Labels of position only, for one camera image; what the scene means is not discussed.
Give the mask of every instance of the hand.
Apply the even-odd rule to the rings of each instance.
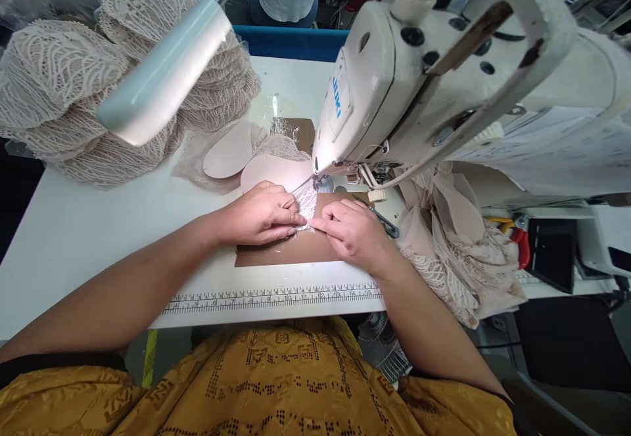
[[[264,181],[226,207],[210,214],[221,245],[261,245],[296,233],[307,219],[293,194]]]
[[[309,225],[327,234],[339,258],[376,278],[384,276],[391,259],[401,257],[375,213],[359,201],[331,203],[322,210],[322,219],[311,219]]]

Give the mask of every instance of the juki logo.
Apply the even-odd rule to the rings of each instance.
[[[333,94],[335,95],[335,112],[337,112],[337,118],[342,115],[342,106],[340,104],[340,91],[337,87],[337,79],[333,76]]]

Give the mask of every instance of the brown paper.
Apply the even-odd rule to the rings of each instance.
[[[368,202],[368,193],[318,193],[314,217],[321,218],[324,206],[350,199],[353,194]],[[327,235],[315,229],[296,232],[288,239],[265,245],[237,246],[235,267],[283,265],[295,263],[336,262],[340,260],[333,250]]]
[[[271,121],[270,133],[281,133],[291,138],[299,151],[311,155],[314,150],[316,129],[311,119],[299,119],[293,117],[274,117]]]

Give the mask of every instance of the blue bin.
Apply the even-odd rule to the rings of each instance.
[[[348,30],[235,25],[252,56],[335,62]]]

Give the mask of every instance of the right hand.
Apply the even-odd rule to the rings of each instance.
[[[327,234],[339,258],[376,278],[401,257],[375,213],[359,201],[343,199],[324,206],[322,219],[311,219],[309,225]]]

